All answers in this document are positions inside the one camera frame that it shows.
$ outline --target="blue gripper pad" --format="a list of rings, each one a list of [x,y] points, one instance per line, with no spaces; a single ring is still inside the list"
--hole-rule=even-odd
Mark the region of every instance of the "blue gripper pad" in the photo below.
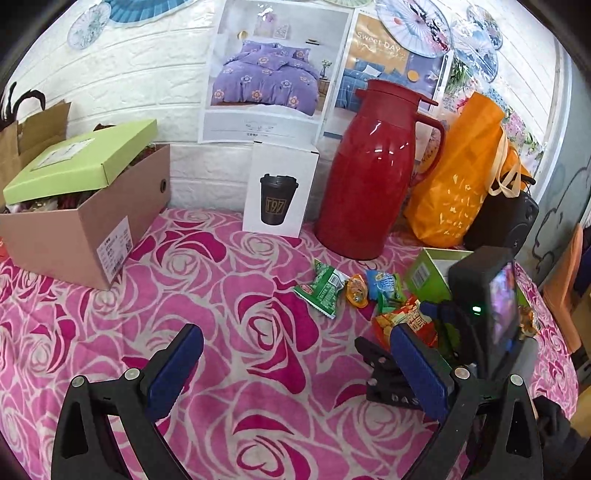
[[[151,421],[155,422],[168,416],[184,383],[203,353],[203,345],[201,329],[196,325],[187,324],[165,350],[154,354],[144,368],[147,377],[150,373],[153,375],[153,378],[146,378],[149,383],[145,392],[147,405],[144,410]],[[157,370],[148,373],[151,363]]]
[[[454,389],[447,362],[405,324],[393,328],[390,350],[423,411],[442,423],[449,413],[448,397]]]

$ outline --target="black coffee cup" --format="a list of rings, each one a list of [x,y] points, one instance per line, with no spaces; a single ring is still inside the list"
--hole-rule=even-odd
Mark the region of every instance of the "black coffee cup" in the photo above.
[[[261,221],[281,225],[298,186],[294,177],[271,177],[268,173],[261,177]]]

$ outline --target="metal bolt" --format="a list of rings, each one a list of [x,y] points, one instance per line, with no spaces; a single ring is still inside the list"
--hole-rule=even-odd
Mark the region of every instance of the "metal bolt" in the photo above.
[[[125,372],[125,378],[127,380],[135,380],[139,377],[139,370],[137,368],[130,368]]]
[[[75,377],[74,380],[72,380],[72,387],[74,387],[74,388],[81,387],[83,384],[84,384],[84,377]]]
[[[467,368],[457,367],[453,372],[456,374],[456,377],[461,378],[462,380],[470,378],[470,372]]]
[[[513,374],[511,375],[511,383],[520,387],[523,385],[523,378],[517,374]]]

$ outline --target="device screen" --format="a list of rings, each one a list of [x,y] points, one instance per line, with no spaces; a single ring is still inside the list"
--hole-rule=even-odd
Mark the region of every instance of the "device screen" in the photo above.
[[[507,263],[490,283],[492,317],[495,321],[493,343],[497,344],[511,325],[517,311],[513,263]]]

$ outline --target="orange tote bag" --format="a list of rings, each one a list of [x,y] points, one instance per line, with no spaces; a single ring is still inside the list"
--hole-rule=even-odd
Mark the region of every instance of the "orange tote bag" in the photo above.
[[[415,186],[404,211],[419,240],[438,248],[459,245],[487,194],[516,197],[525,187],[521,174],[529,173],[501,128],[503,117],[489,98],[470,97],[447,133],[437,167]],[[492,190],[495,180],[499,188]]]

